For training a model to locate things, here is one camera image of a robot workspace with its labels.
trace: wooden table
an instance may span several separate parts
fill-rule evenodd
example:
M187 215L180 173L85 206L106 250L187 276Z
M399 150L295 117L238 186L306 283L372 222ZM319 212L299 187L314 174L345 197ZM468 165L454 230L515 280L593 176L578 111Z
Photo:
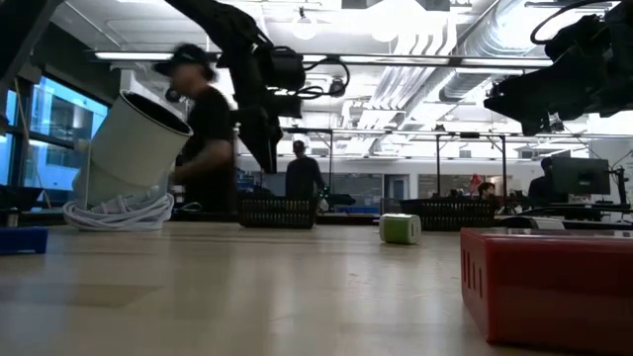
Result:
M47 255L0 257L0 354L547 355L484 341L457 233L394 246L376 230L55 227Z

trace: red box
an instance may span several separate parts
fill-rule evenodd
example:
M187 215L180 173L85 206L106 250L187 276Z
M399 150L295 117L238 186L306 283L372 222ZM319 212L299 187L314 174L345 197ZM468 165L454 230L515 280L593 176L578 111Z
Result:
M462 228L462 296L488 342L633 355L633 232Z

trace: white cylinder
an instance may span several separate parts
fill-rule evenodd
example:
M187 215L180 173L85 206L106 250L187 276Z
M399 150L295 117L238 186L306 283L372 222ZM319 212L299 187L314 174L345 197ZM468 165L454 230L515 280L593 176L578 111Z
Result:
M97 205L118 195L144 194L156 185L193 134L191 128L157 103L123 91L90 145L88 189L84 172L75 192Z

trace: man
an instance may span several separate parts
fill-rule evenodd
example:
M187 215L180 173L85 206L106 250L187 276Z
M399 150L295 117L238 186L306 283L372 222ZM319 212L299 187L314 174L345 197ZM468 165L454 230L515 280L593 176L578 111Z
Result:
M543 207L552 203L568 203L569 196L554 190L554 176L552 174L552 158L545 157L541 160L544 176L533 179L527 197L532 206Z
M481 200L493 200L495 199L495 184L490 182L484 182L477 187L479 191L479 199Z
M184 163L173 172L173 183L185 186L185 202L197 202L205 212L232 213L234 124L228 101L209 85L216 73L207 55L194 44L181 44L169 61L155 64L154 70L169 76L172 88L194 101L187 119L194 134L183 148Z
M306 156L306 145L301 140L293 142L297 159L290 162L286 170L286 197L310 199L315 196L315 184L322 190L325 183L316 160Z

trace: blue object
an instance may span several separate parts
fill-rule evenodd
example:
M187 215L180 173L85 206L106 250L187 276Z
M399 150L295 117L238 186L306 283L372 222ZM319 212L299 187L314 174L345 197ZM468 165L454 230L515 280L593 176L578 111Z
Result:
M41 227L0 227L0 254L46 253L48 230Z

